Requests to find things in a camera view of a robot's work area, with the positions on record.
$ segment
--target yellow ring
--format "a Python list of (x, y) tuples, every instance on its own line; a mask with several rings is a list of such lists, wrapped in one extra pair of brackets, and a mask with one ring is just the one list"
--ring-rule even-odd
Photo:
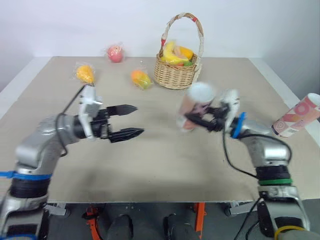
[(274, 233), (274, 240), (278, 240), (278, 235), (285, 231), (285, 230), (299, 230), (299, 231), (305, 231), (305, 229), (303, 227), (299, 227), (299, 226), (282, 226), (280, 228), (278, 228), (278, 230)]

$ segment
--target cup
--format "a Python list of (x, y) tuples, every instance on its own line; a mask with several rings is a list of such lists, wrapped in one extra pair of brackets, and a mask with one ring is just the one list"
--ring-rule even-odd
[(288, 138), (320, 117), (320, 95), (309, 93), (297, 105), (278, 119), (272, 130), (275, 134)]
[(207, 113), (207, 108), (215, 98), (213, 88), (204, 82), (196, 82), (186, 91), (181, 107), (178, 111), (176, 124), (183, 132), (192, 131), (197, 125), (185, 117), (185, 114), (194, 113), (201, 116)]

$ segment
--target blue ring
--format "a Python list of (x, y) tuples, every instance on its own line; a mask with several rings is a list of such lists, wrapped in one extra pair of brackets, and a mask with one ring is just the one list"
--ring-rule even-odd
[(240, 117), (239, 117), (239, 119), (238, 119), (238, 123), (237, 123), (236, 128), (235, 128), (235, 130), (234, 130), (234, 133), (233, 133), (233, 135), (232, 135), (232, 138), (233, 138), (233, 139), (236, 139), (236, 138), (239, 136), (239, 133), (240, 133), (240, 131), (241, 131), (242, 124), (243, 124), (245, 118), (246, 118), (246, 113), (245, 113), (245, 112), (242, 112), (242, 113), (240, 114)]
[(0, 177), (6, 177), (7, 179), (21, 179), (21, 180), (31, 180), (31, 181), (41, 181), (50, 179), (52, 174), (44, 174), (44, 175), (28, 175), (21, 174), (15, 171), (0, 171)]
[(21, 174), (21, 173), (14, 173), (13, 178), (14, 179), (22, 179), (22, 180), (31, 180), (31, 181), (40, 181), (40, 180), (46, 180), (50, 179), (52, 174), (47, 175), (27, 175), (27, 174)]

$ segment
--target wicker basket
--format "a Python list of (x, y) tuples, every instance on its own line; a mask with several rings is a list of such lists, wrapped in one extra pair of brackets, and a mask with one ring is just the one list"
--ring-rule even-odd
[[(170, 26), (174, 23), (175, 20), (181, 19), (182, 17), (186, 17), (191, 19), (195, 22), (199, 39), (199, 52), (198, 55), (193, 54), (191, 62), (193, 65), (191, 66), (177, 66), (177, 65), (170, 65), (160, 58), (163, 56), (164, 45), (167, 40), (168, 31)], [(155, 81), (168, 89), (186, 89), (188, 88), (193, 82), (197, 81), (197, 78), (201, 71), (201, 63), (200, 59), (204, 52), (204, 31), (202, 29), (200, 21), (191, 13), (181, 13), (173, 17), (167, 24), (164, 34), (162, 34), (161, 38), (161, 48), (159, 53), (156, 55), (156, 63), (154, 68), (154, 78)]]

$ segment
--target beige tabletop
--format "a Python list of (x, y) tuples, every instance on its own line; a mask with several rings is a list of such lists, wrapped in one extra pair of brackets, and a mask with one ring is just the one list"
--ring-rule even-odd
[[(15, 165), (15, 148), (47, 116), (56, 115), (81, 87), (72, 79), (76, 62), (95, 68), (96, 91), (104, 106), (131, 104), (138, 111), (114, 116), (114, 130), (136, 127), (145, 132), (129, 141), (87, 139), (69, 145), (69, 155), (59, 160), (49, 187), (54, 202), (146, 202), (146, 201), (246, 201), (256, 198), (257, 180), (236, 172), (225, 161), (222, 134), (204, 129), (182, 133), (176, 112), (184, 90), (154, 84), (151, 89), (134, 86), (130, 73), (147, 66), (152, 76), (154, 58), (127, 58), (112, 64), (103, 57), (53, 57), (0, 120), (1, 170)], [(271, 125), (288, 107), (260, 72), (246, 58), (203, 58), (199, 81), (217, 90), (238, 89), (240, 111)], [(76, 114), (78, 104), (70, 109)], [(320, 198), (320, 149), (301, 130), (285, 141), (293, 149), (289, 166), (303, 199)], [(246, 147), (227, 140), (231, 161), (254, 172)], [(1, 179), (0, 194), (10, 180)]]

